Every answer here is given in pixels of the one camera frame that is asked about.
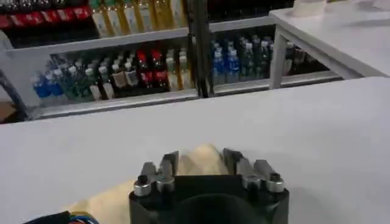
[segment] beige cloth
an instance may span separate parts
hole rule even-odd
[[[222,175],[227,174],[227,169],[215,147],[204,144],[180,157],[177,173],[178,175]],[[100,224],[129,224],[128,196],[133,191],[133,183],[133,180],[127,181],[106,192],[67,206],[64,210],[89,212]]]

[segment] white table leg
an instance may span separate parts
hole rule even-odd
[[[287,39],[283,37],[276,26],[274,53],[272,55],[270,69],[270,89],[278,89],[282,84],[283,67],[286,58]]]

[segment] blue bottle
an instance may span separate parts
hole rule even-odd
[[[227,83],[238,82],[239,79],[239,59],[237,50],[233,49],[229,53],[229,73],[227,74]]]
[[[225,73],[224,73],[224,61],[222,59],[222,54],[219,51],[216,51],[214,54],[213,62],[213,76],[214,84],[221,85],[225,83]]]

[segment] bottle cap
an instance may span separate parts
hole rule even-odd
[[[167,63],[167,64],[173,64],[173,63],[174,63],[173,58],[171,58],[171,57],[167,58],[167,59],[166,59],[166,63]]]
[[[220,52],[216,51],[216,52],[214,53],[214,56],[215,56],[216,58],[219,58],[219,57],[222,56],[222,54],[221,54]]]
[[[291,41],[287,42],[287,48],[294,48],[293,42]]]
[[[99,68],[99,72],[100,72],[100,73],[106,73],[106,72],[107,72],[107,67],[101,66],[101,67]]]
[[[72,67],[69,68],[69,72],[72,73],[72,74],[76,73],[76,71],[77,71],[77,69],[76,69],[75,66],[72,66]]]
[[[115,71],[119,69],[119,65],[118,64],[113,64],[112,65],[112,69],[114,69]]]
[[[75,64],[74,64],[76,67],[81,67],[83,64],[81,63],[81,61],[76,61]]]
[[[131,64],[131,62],[127,62],[126,64],[124,64],[124,66],[125,66],[126,68],[131,68],[131,67],[132,67],[132,64]]]
[[[61,69],[55,69],[55,70],[54,70],[54,74],[57,75],[57,76],[62,75]]]
[[[252,48],[252,43],[246,43],[245,47],[246,47],[246,49],[251,49]]]
[[[186,56],[180,56],[179,62],[180,63],[187,63],[187,57]]]
[[[86,74],[87,76],[93,75],[93,69],[87,68],[87,69],[85,70],[85,74]]]
[[[265,40],[263,40],[263,41],[261,42],[261,46],[262,46],[262,47],[266,47],[266,46],[268,46],[268,42],[267,42],[267,41],[265,41]]]
[[[237,50],[236,49],[233,49],[230,51],[230,55],[231,56],[237,56]]]

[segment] white countertop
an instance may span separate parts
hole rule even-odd
[[[21,223],[214,143],[267,159],[290,224],[390,220],[390,79],[376,77],[0,126],[0,217]]]
[[[332,2],[321,16],[294,18],[292,9],[281,9],[270,17],[363,76],[390,76],[390,11],[372,4],[372,0]]]

